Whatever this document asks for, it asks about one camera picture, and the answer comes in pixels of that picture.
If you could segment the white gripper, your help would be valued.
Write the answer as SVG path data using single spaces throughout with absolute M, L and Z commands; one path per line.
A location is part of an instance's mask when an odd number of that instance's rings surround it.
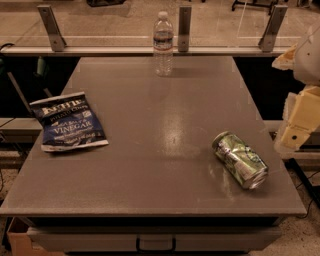
M 320 127 L 320 87 L 313 86 L 320 85 L 320 20 L 308 28 L 297 45 L 278 56 L 272 67 L 294 68 L 295 79 L 309 84 L 298 94 L 288 94 L 274 143 L 278 153 L 293 153 Z

